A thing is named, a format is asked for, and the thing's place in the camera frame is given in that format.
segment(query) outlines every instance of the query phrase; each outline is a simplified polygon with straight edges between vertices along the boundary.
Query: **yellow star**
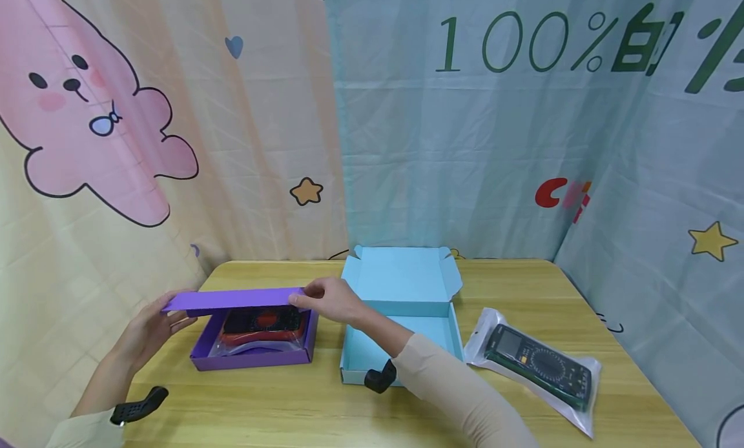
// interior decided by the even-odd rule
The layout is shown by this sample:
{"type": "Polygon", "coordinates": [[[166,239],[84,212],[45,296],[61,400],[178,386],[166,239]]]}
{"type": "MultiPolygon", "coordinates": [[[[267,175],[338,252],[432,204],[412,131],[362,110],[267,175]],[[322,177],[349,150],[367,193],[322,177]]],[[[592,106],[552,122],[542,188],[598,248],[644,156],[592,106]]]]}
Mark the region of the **yellow star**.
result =
{"type": "Polygon", "coordinates": [[[720,262],[723,262],[723,249],[739,243],[738,239],[727,237],[721,233],[721,223],[718,220],[703,231],[687,230],[687,233],[695,239],[693,254],[706,252],[720,262]]]}
{"type": "Polygon", "coordinates": [[[305,177],[300,180],[300,184],[289,190],[289,194],[294,197],[299,205],[308,203],[321,202],[321,192],[323,185],[313,182],[313,179],[305,177]]]}

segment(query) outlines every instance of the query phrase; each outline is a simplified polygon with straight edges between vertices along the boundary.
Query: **blue heart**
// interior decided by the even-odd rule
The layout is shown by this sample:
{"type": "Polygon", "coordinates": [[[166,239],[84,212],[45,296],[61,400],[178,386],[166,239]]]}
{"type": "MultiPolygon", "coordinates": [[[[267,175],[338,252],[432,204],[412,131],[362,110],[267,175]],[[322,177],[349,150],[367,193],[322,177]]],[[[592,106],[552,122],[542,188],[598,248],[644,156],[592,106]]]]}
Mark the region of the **blue heart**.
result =
{"type": "Polygon", "coordinates": [[[241,37],[225,37],[225,46],[228,47],[228,51],[232,57],[236,59],[240,57],[240,53],[243,52],[243,38],[241,37]]]}

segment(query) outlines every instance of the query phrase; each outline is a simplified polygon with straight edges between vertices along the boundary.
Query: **fabric backdrop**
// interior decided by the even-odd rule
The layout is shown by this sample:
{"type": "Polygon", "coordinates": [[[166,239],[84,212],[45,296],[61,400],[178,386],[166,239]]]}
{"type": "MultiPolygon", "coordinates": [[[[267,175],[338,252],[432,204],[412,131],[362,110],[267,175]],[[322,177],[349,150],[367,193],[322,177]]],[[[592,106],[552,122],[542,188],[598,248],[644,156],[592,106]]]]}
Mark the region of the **fabric backdrop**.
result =
{"type": "Polygon", "coordinates": [[[0,0],[0,436],[144,301],[347,247],[322,0],[0,0]]]}
{"type": "Polygon", "coordinates": [[[555,259],[705,447],[744,446],[744,1],[326,10],[349,242],[555,259]]]}

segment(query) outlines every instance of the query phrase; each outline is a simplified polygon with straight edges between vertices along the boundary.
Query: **bunny nose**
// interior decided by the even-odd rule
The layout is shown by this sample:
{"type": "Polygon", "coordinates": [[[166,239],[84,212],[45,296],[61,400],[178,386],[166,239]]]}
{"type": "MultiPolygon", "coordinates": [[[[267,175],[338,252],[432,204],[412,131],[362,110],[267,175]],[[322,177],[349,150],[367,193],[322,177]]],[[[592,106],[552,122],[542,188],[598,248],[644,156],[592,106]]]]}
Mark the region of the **bunny nose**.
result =
{"type": "Polygon", "coordinates": [[[78,91],[80,88],[80,81],[76,78],[69,78],[68,80],[65,80],[62,87],[67,91],[78,91]]]}

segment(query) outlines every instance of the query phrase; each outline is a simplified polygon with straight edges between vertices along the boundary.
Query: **bow tie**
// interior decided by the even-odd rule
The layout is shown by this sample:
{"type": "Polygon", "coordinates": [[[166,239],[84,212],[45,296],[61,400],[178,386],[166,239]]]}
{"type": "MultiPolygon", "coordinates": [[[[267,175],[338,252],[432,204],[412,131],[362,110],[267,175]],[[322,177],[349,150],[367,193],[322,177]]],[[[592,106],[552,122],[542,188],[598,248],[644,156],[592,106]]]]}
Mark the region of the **bow tie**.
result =
{"type": "Polygon", "coordinates": [[[111,101],[111,112],[107,116],[95,117],[88,126],[91,131],[98,136],[108,136],[114,133],[114,124],[118,124],[123,119],[116,113],[114,102],[111,101]]]}

